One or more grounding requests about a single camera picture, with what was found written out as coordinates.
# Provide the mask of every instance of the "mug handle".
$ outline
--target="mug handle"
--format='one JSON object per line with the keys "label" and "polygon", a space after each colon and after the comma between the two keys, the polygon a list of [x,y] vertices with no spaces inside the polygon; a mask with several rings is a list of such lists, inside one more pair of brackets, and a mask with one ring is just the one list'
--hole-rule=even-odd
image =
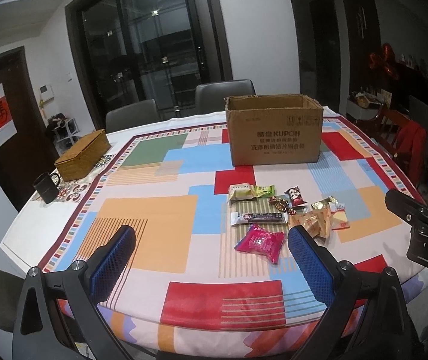
{"label": "mug handle", "polygon": [[58,174],[58,173],[52,173],[52,174],[50,175],[50,177],[52,178],[52,176],[56,176],[56,177],[57,177],[57,183],[55,183],[55,182],[54,182],[54,184],[55,184],[55,186],[56,186],[56,187],[58,187],[58,186],[59,186],[59,184],[61,183],[61,177],[59,176],[59,174]]}

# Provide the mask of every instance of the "black mug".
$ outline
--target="black mug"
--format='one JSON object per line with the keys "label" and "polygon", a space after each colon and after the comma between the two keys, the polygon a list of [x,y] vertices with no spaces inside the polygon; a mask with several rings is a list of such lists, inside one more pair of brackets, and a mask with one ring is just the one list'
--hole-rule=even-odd
{"label": "black mug", "polygon": [[[54,183],[52,177],[57,177],[57,182]],[[47,172],[42,173],[37,177],[33,183],[33,187],[38,192],[42,200],[46,204],[52,203],[57,195],[59,194],[59,189],[57,188],[61,182],[61,177],[57,173],[52,173],[51,175]]]}

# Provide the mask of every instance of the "wooden chair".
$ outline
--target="wooden chair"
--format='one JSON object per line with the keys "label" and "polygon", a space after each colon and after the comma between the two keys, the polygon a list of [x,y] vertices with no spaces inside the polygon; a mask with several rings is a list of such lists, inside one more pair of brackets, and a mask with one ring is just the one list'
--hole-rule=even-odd
{"label": "wooden chair", "polygon": [[401,170],[407,172],[411,155],[398,152],[396,150],[396,140],[397,133],[408,123],[409,118],[383,105],[373,119],[357,120],[356,126],[369,138],[374,138],[390,154],[392,160]]}

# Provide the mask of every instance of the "glass door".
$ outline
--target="glass door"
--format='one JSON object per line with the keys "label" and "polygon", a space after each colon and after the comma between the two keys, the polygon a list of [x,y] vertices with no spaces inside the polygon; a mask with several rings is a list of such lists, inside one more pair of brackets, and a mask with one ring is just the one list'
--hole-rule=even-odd
{"label": "glass door", "polygon": [[208,82],[194,0],[120,0],[123,39],[144,98],[165,119],[195,114],[195,91]]}
{"label": "glass door", "polygon": [[145,99],[137,65],[126,52],[117,0],[99,0],[82,12],[99,111]]}

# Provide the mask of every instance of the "woven storage box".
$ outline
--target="woven storage box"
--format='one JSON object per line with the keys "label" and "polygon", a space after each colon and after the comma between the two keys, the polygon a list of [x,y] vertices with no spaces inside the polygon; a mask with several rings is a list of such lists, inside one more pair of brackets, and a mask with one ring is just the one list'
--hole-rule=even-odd
{"label": "woven storage box", "polygon": [[55,166],[64,181],[83,179],[110,147],[105,130],[91,132],[62,154]]}

